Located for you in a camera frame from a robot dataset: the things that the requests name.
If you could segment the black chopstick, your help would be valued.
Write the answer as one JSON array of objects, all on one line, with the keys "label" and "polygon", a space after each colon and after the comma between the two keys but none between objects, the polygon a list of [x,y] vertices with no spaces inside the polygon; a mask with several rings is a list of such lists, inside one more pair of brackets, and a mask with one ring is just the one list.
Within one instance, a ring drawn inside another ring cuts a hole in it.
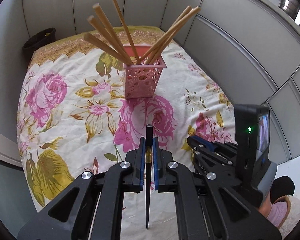
[{"label": "black chopstick", "polygon": [[145,163],[145,175],[146,175],[146,229],[149,228],[149,209],[150,209],[150,197],[151,197],[151,175],[152,175],[152,146],[153,146],[153,126],[148,124],[146,126],[146,163]]}]

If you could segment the pink perforated utensil holder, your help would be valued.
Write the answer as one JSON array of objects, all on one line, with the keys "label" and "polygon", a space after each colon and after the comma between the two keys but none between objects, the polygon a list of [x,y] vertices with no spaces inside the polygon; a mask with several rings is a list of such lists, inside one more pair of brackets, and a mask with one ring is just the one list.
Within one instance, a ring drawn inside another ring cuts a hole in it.
[{"label": "pink perforated utensil holder", "polygon": [[130,45],[124,45],[125,50],[135,63],[134,65],[123,64],[123,84],[126,99],[148,98],[154,95],[162,71],[167,68],[162,56],[159,56],[153,64],[146,64],[148,58],[136,64],[133,49]]}]

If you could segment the light wooden chopstick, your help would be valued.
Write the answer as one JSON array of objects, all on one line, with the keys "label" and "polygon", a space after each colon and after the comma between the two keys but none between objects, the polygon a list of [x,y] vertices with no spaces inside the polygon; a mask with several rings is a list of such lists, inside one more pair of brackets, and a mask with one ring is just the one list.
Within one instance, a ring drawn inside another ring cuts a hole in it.
[{"label": "light wooden chopstick", "polygon": [[126,63],[127,65],[132,65],[133,61],[131,60],[129,55],[126,53],[122,42],[120,41],[117,34],[115,33],[113,26],[111,25],[110,21],[108,20],[107,16],[105,15],[101,6],[98,3],[96,3],[93,5],[93,9],[94,9],[96,15],[98,16],[98,18],[100,19],[100,21],[102,22],[102,24],[105,26],[107,32],[111,36],[111,40],[114,42],[113,47],[115,47],[117,49],[117,51],[127,60],[127,63]]}]

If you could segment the pink slipper foot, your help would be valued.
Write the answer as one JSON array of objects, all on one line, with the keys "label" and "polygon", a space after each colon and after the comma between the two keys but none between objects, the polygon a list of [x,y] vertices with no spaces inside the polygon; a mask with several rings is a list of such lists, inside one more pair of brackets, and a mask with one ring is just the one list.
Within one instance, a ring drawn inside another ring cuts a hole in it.
[{"label": "pink slipper foot", "polygon": [[295,184],[288,176],[274,180],[265,200],[258,207],[261,213],[275,227],[279,228],[285,221],[290,211],[289,196],[294,194]]}]

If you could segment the floral table cloth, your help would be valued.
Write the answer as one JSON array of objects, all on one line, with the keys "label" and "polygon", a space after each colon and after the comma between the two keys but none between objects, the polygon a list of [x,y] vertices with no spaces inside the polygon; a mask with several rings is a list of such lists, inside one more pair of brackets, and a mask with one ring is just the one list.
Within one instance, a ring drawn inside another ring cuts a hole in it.
[{"label": "floral table cloth", "polygon": [[234,108],[217,82],[175,42],[162,58],[154,95],[126,99],[123,63],[82,35],[35,52],[18,103],[17,142],[38,211],[83,172],[123,161],[148,124],[160,147],[189,168],[187,137],[234,142]]}]

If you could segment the black waste bin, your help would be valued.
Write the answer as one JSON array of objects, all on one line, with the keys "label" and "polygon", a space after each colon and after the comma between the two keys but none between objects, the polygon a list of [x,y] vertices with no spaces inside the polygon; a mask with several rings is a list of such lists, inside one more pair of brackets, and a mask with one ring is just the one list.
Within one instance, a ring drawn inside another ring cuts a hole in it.
[{"label": "black waste bin", "polygon": [[48,28],[33,35],[23,45],[23,52],[26,56],[32,56],[39,48],[56,41],[56,29]]}]

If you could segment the steel pot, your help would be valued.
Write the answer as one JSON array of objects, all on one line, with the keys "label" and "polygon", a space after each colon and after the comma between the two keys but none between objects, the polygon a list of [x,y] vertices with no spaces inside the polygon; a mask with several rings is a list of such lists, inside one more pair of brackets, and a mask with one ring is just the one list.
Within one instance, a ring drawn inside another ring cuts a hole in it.
[{"label": "steel pot", "polygon": [[298,0],[279,0],[279,8],[283,10],[300,27],[300,3]]}]

